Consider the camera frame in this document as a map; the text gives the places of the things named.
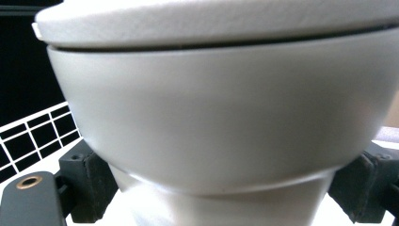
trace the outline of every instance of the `white ceramic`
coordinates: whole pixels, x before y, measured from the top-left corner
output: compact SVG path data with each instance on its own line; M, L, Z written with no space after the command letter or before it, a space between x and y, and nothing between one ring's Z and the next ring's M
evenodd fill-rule
M182 51L50 47L49 56L122 191L162 203L148 216L136 208L139 225L309 225L334 171L387 113L398 41L391 29Z

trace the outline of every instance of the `brass screw hole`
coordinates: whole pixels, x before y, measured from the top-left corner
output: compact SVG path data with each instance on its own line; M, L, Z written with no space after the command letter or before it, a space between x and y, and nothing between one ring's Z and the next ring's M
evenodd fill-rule
M26 177L23 178L23 180L21 180L18 184L17 184L17 188L18 189L28 189L32 186L36 186L38 183L40 183L43 180L42 177L40 176L30 176L30 177Z

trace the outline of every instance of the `black tile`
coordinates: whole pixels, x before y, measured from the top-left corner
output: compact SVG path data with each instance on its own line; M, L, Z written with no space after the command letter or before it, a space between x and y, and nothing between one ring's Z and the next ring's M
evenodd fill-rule
M33 164L40 161L40 158L37 153L32 153L28 157L21 159L16 162L15 165L19 171L25 170L26 168L32 166Z
M38 147L49 143L56 139L56 132L54 131L53 125L49 122L37 129L32 130L32 136L36 141Z
M6 181L8 178L12 177L13 175L17 174L12 166L9 166L0 171L0 183Z
M65 146L65 145L67 145L67 144L73 142L74 140L76 140L76 139L78 139L78 138L80 138L80 137L79 137L79 133L74 132L74 133L72 133L72 134L70 134L70 135L68 135L68 136L66 136L66 137L64 137L64 138L62 138L62 139L61 139L61 142L62 142L62 145Z
M5 144L14 160L35 150L35 146L27 133L11 139L5 142Z
M65 114L65 113L67 113L67 112L69 112L69 111L70 111L70 109L69 109L68 106L66 105L66 106L63 106L63 107L61 107L61 108L59 108L59 109L53 111L53 112L51 113L51 116L52 116L53 118L56 118L57 116L60 116L60 115L62 115L62 114Z
M6 155L6 152L3 150L3 147L0 146L0 168L4 167L8 163L9 163L9 160Z
M45 115L43 115L43 116L40 116L40 117L38 117L38 118L35 118L34 120L29 121L29 122L27 123L27 125L28 125L30 128L32 128L32 127L35 127L35 126L38 125L38 124L44 123L45 121L49 121L49 120L50 120L49 115L48 115L48 114L45 114Z
M61 149L61 145L59 144L59 142L54 142L54 143L50 144L49 146L40 150L41 157L45 158L48 155L58 151L59 149Z
M76 129L72 115L62 117L61 119L54 121L54 124L56 125L56 130L60 137Z
M6 131L0 133L0 137L2 139L6 139L6 138L14 136L18 133L21 133L22 131L25 131L25 130L26 130L26 127L24 126L24 124L20 124L20 125L17 125L11 129L9 129L9 130L6 130Z

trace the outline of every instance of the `white grid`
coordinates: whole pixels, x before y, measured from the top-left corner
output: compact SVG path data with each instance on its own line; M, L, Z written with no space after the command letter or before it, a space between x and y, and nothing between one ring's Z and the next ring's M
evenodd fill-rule
M10 136L10 137L4 138L4 139L2 139L2 138L0 137L0 145L1 145L1 147L3 148L4 152L6 153L6 156L7 156L8 161L9 161L9 163L7 163L5 166L1 167L0 170L3 170L3 169L5 169L5 168L7 168L7 167L9 167L9 166L12 166L12 167L15 169L15 171L18 173L18 172L20 172L20 171L18 170L18 168L17 168L17 166L16 166L16 163L19 162L19 161L21 161L22 159L27 158L27 157L30 156L31 154L37 153L38 156L39 156L39 158L40 158L40 160L41 160L41 159L42 159L42 156L41 156L40 150L42 150L42 149L44 149L44 148L46 148L46 147L52 145L52 144L55 143L55 142L58 142L61 148L64 147L64 145L63 145L62 142L61 142L61 139L64 138L64 137L67 137L67 136L69 136L69 135L71 135L71 134L73 134L73 133L75 133L75 132L77 132L78 135L79 135L79 137L81 137L80 131L79 131L79 129L77 128L76 124L75 124L75 128L76 128L76 129L70 131L69 133L67 133L67 134L65 134L65 135L63 135L63 136L60 136L60 135L59 135L59 133L58 133L58 131L57 131L57 129L56 129L55 121L56 121L56 120L59 120L59 119L61 119L61 118L63 118L63 117L69 116L69 115L71 115L72 118L73 118L73 115L72 115L71 111L69 111L69 112L67 112L67 113L64 113L64 114L62 114L62 115L59 115L59 116L53 118L53 116L51 115L51 113L52 113L53 111L55 111L55 110L58 110L59 108L64 107L64 106L68 106L68 103L67 103L67 102L64 102L64 103L61 103L61 104L59 104L59 105L54 105L54 106L49 107L49 108L47 108L47 109L44 109L44 110L42 110L42 111L40 111L40 112L37 112L37 113L35 113L35 114L33 114L33 115L30 115L30 116L28 116L28 117L25 117L25 118L23 118L23 119L20 119L20 120L18 120L18 121L14 121L14 122L12 122L12 123L10 123L10 124L7 124L7 125L4 125L4 126L0 127L0 133L2 133L2 132L5 132L5 131L7 131L7 130L9 130L9 129L14 128L15 126L19 126L19 125L21 125L21 124L23 124L23 125L25 126L25 130L22 131L22 132L20 132L20 133L18 133L18 134L16 134L16 135L13 135L13 136ZM28 122L29 122L29 121L32 121L32 120L34 120L34 119L36 119L36 118L38 118L38 117L44 116L44 115L48 115L50 120L47 120L47 121L45 121L45 122L42 122L42 123L40 123L40 124L38 124L38 125L35 125L35 126L33 126L33 127L29 127L29 125L28 125ZM34 138L33 135L32 135L32 131L35 130L35 129L37 129L37 128L39 128L39 127L42 127L42 126L44 126L44 125L46 125L46 124L48 124L48 123L51 123L51 124L52 124L53 129L54 129L54 131L55 131L55 133L56 133L56 139L54 139L54 140L52 140L52 141L50 141L50 142L48 142L48 143L46 143L46 144L44 144L44 145L42 145L42 146L39 147L39 146L37 145L37 143L36 143L35 138ZM24 134L26 134L26 133L29 135L29 137L30 137L30 139L31 139L31 141L32 141L32 143L33 143L33 145L34 145L34 147L35 147L35 150L32 151L32 152L30 152L30 153L25 154L24 156L19 157L18 159L15 159L15 160L14 160L14 159L12 159L12 157L11 157L11 155L10 155L10 153L9 153L9 151L8 151L8 148L6 147L5 143L6 143L7 141L9 141L9 140L12 140L12 139L14 139L14 138L16 138L16 137L19 137L19 136L21 136L21 135L24 135Z

